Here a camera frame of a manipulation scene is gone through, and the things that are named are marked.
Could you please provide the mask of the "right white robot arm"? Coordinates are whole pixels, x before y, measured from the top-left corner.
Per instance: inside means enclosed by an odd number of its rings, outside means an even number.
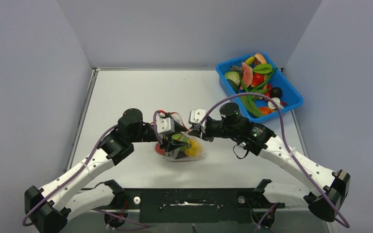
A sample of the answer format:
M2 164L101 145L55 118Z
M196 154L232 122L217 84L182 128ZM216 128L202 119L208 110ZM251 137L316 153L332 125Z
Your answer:
M254 193L256 205L266 207L277 202L306 207L326 222L340 219L339 210L349 192L351 176L348 172L333 171L305 157L265 125L243 117L236 103L229 102L220 108L220 120L207 117L199 125L205 114L202 109L190 112L189 135L209 142L214 138L231 139L248 153L274 163L301 182L300 185L288 185L263 180Z

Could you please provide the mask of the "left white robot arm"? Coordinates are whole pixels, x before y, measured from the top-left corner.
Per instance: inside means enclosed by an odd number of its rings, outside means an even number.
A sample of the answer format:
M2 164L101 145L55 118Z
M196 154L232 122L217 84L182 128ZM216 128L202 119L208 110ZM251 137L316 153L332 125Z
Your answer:
M91 190L81 190L133 153L134 143L157 142L169 154L179 148L173 135L187 131L183 121L176 120L172 113L158 110L149 123L140 110L126 110L82 161L52 182L42 187L32 185L25 191L22 225L35 226L40 233L58 233L74 217L108 205L119 194L117 182L106 181Z

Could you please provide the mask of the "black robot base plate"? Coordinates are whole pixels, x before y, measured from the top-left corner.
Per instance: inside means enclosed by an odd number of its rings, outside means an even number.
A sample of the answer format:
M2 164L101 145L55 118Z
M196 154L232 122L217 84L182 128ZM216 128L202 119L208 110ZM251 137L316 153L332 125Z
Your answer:
M126 188L106 209L126 207L140 223L251 223L271 206L254 188Z

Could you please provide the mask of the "yellow toy bell pepper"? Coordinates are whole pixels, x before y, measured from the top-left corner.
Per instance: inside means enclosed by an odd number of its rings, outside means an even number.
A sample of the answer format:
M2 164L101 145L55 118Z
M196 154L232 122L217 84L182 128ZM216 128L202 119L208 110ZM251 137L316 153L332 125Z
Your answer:
M188 146L184 150L185 155L193 158L197 158L202 155L203 147L197 140L190 138L188 139L187 143Z

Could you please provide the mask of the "clear zip top bag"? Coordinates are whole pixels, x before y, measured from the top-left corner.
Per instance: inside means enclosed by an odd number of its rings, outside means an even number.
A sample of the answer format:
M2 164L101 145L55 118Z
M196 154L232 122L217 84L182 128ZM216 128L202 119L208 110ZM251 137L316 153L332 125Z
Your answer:
M190 129L178 112L155 111L151 126L157 139L155 149L168 161L203 159L203 146L198 140L187 135Z

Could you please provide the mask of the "toy peach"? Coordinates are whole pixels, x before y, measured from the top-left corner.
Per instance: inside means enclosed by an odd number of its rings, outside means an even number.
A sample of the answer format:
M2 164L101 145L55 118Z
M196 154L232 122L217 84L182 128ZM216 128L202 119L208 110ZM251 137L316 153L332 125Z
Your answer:
M162 148L160 148L160 144L159 143L155 144L154 150L159 155L166 156L165 151Z

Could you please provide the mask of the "green toy lettuce ball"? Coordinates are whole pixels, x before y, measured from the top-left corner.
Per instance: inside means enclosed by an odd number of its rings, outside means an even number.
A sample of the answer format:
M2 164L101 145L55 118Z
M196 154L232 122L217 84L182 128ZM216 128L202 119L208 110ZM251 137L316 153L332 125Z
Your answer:
M187 143L189 138L186 136L186 134L183 133L176 133L171 136L173 140Z

